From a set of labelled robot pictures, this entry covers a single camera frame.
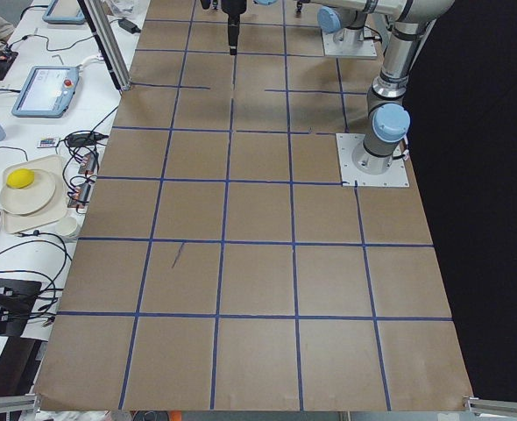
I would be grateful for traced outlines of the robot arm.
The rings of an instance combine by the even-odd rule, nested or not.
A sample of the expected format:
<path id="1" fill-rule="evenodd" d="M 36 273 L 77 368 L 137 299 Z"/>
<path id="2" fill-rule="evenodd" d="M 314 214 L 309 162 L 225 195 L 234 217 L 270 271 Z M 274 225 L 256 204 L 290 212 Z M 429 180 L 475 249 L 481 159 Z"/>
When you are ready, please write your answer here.
<path id="1" fill-rule="evenodd" d="M 317 12 L 317 23 L 322 31 L 333 36 L 333 40 L 345 44 L 364 41 L 367 14 L 342 7 L 322 6 Z"/>
<path id="2" fill-rule="evenodd" d="M 367 93 L 370 129 L 351 155 L 354 165 L 369 175 L 381 175 L 392 164 L 397 145 L 407 135 L 410 116 L 402 101 L 409 72 L 431 22 L 454 4 L 452 1 L 320 1 L 318 23 L 330 20 L 351 28 L 369 14 L 393 18 L 393 29 L 379 75 Z"/>

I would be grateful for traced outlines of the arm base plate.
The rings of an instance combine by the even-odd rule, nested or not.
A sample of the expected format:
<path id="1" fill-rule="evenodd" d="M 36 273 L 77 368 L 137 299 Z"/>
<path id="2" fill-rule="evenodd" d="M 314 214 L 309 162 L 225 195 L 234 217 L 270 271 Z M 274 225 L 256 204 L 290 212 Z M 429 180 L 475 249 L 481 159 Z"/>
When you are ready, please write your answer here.
<path id="1" fill-rule="evenodd" d="M 335 58 L 352 58 L 357 60 L 375 60 L 378 56 L 375 37 L 371 30 L 344 28 L 338 32 L 322 32 L 323 51 L 326 56 Z"/>
<path id="2" fill-rule="evenodd" d="M 387 157 L 365 150 L 364 134 L 337 133 L 336 148 L 344 187 L 408 188 L 406 164 L 400 146 Z"/>

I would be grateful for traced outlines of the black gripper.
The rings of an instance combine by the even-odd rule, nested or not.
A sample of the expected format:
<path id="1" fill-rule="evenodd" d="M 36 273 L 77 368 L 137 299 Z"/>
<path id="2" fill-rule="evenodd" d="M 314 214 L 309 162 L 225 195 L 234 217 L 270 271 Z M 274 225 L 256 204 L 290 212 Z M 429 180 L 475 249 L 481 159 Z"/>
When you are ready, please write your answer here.
<path id="1" fill-rule="evenodd" d="M 223 0 L 222 11 L 228 16 L 230 55 L 237 55 L 240 17 L 246 12 L 246 0 Z"/>

